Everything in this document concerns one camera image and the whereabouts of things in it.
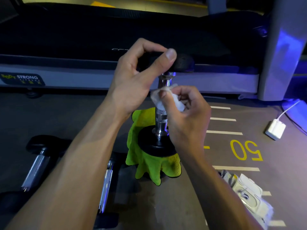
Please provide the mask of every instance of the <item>white cable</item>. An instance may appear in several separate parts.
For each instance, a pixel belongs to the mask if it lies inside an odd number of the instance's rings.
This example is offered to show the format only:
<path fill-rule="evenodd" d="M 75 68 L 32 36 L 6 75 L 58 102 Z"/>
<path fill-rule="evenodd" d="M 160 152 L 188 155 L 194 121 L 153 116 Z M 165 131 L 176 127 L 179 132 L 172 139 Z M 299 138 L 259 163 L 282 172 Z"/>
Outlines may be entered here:
<path fill-rule="evenodd" d="M 282 114 L 277 118 L 277 120 L 279 120 L 279 118 L 286 113 L 288 110 L 290 110 L 292 107 L 294 107 L 296 104 L 298 104 L 301 100 L 298 100 L 296 103 L 294 103 L 291 107 L 289 107 L 288 109 L 286 109 L 284 112 L 282 112 Z"/>

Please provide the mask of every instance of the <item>yellow-green microfiber cloth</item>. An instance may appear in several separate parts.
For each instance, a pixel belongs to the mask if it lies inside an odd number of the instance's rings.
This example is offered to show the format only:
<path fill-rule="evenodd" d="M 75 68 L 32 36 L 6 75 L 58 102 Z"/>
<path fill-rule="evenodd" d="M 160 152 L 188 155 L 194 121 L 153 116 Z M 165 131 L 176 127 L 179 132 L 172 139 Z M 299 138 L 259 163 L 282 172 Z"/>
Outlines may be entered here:
<path fill-rule="evenodd" d="M 140 179 L 147 172 L 151 180 L 161 184 L 160 171 L 169 177 L 178 177 L 181 174 L 178 154 L 169 157 L 155 157 L 145 153 L 138 145 L 138 133 L 144 127 L 155 125 L 155 108 L 136 110 L 132 114 L 133 124 L 128 133 L 127 147 L 129 149 L 126 164 L 137 165 L 136 179 Z"/>

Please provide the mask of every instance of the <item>person's left hand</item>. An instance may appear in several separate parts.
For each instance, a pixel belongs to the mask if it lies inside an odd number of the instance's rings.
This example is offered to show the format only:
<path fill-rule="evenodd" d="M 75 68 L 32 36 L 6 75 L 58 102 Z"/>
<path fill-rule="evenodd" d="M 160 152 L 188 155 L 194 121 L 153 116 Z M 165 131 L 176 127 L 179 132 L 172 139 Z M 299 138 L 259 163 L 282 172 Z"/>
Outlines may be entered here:
<path fill-rule="evenodd" d="M 138 72 L 138 58 L 151 51 L 164 53 L 149 68 Z M 166 72 L 176 57 L 174 49 L 167 49 L 143 38 L 138 39 L 119 59 L 106 99 L 115 104 L 116 112 L 127 119 L 144 101 L 155 78 Z"/>

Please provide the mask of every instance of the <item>yellow number on floor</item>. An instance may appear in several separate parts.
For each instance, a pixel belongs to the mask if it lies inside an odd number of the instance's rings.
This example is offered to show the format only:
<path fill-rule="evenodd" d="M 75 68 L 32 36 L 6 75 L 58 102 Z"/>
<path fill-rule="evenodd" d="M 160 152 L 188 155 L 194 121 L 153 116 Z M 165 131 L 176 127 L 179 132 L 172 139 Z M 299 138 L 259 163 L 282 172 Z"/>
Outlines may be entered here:
<path fill-rule="evenodd" d="M 260 151 L 259 151 L 259 150 L 257 150 L 257 151 L 252 151 L 252 150 L 250 150 L 249 147 L 248 147 L 248 143 L 253 144 L 255 147 L 257 147 L 257 145 L 256 145 L 253 141 L 250 141 L 250 140 L 248 140 L 248 141 L 245 142 L 245 147 L 246 147 L 246 149 L 247 149 L 250 153 L 258 154 L 258 156 L 259 156 L 259 158 L 251 158 L 251 159 L 252 159 L 253 161 L 263 161 Z"/>
<path fill-rule="evenodd" d="M 241 149 L 242 149 L 242 151 L 243 151 L 243 154 L 244 154 L 243 157 L 239 157 L 239 156 L 237 155 L 237 153 L 236 153 L 236 151 L 235 151 L 235 148 L 233 147 L 233 143 L 234 143 L 234 142 L 236 142 L 236 143 L 238 143 L 238 144 L 240 145 L 240 147 L 241 147 Z M 243 145 L 242 145 L 239 141 L 233 139 L 233 140 L 230 142 L 230 146 L 231 146 L 232 152 L 233 152 L 233 154 L 236 156 L 236 158 L 238 158 L 238 159 L 241 160 L 241 161 L 245 161 L 245 160 L 246 160 L 246 158 L 247 158 L 248 156 L 246 155 L 246 151 L 245 151 Z"/>

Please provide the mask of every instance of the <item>forearm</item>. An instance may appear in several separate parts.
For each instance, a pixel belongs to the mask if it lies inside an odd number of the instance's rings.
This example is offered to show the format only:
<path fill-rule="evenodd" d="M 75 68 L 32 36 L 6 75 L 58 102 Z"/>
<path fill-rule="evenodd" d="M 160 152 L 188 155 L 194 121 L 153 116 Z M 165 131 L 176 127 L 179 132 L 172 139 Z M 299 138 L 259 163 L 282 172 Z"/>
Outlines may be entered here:
<path fill-rule="evenodd" d="M 231 187 L 207 163 L 202 148 L 181 153 L 210 229 L 262 229 Z"/>
<path fill-rule="evenodd" d="M 7 229 L 92 229 L 122 117 L 108 100 Z"/>

